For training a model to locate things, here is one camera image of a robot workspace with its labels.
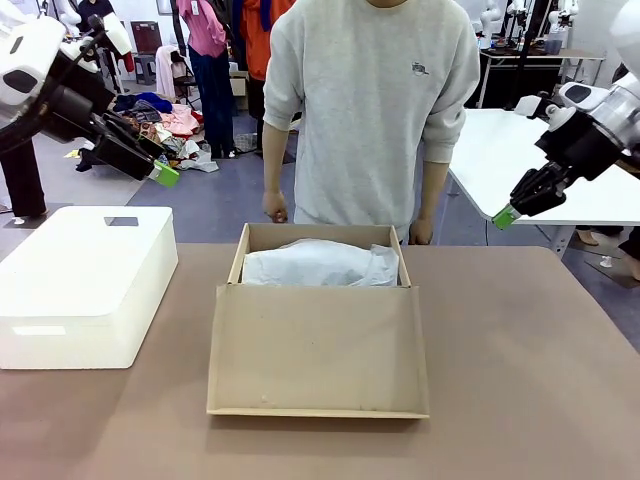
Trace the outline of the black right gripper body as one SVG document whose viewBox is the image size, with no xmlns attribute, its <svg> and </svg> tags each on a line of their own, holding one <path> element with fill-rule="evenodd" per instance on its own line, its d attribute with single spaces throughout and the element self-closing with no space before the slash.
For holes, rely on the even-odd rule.
<svg viewBox="0 0 640 480">
<path fill-rule="evenodd" d="M 550 122 L 535 146 L 548 160 L 540 169 L 544 182 L 592 181 L 622 156 L 621 145 L 582 112 Z"/>
</svg>

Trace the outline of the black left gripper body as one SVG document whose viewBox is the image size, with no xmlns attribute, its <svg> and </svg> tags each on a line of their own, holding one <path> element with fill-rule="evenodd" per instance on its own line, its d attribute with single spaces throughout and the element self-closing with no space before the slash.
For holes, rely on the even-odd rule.
<svg viewBox="0 0 640 480">
<path fill-rule="evenodd" d="M 69 143 L 77 138 L 94 144 L 115 143 L 116 136 L 103 119 L 115 97 L 114 92 L 105 85 L 100 70 L 92 73 L 80 65 L 75 65 L 61 79 L 71 64 L 64 53 L 58 53 L 49 70 L 45 85 L 54 80 L 59 85 L 48 100 L 42 133 L 60 143 Z"/>
</svg>

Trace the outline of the person's left hand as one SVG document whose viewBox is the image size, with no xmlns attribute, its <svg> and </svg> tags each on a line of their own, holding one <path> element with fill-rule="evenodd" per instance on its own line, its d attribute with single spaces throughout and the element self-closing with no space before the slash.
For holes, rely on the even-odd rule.
<svg viewBox="0 0 640 480">
<path fill-rule="evenodd" d="M 433 239 L 433 224 L 429 218 L 417 218 L 410 226 L 410 245 L 429 245 Z"/>
</svg>

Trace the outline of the person's right hand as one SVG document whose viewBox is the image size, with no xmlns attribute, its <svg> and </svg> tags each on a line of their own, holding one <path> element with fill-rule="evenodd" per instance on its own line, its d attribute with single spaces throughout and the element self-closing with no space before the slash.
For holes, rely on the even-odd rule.
<svg viewBox="0 0 640 480">
<path fill-rule="evenodd" d="M 288 222 L 288 209 L 284 195 L 279 190 L 266 190 L 263 195 L 264 213 L 273 223 Z"/>
</svg>

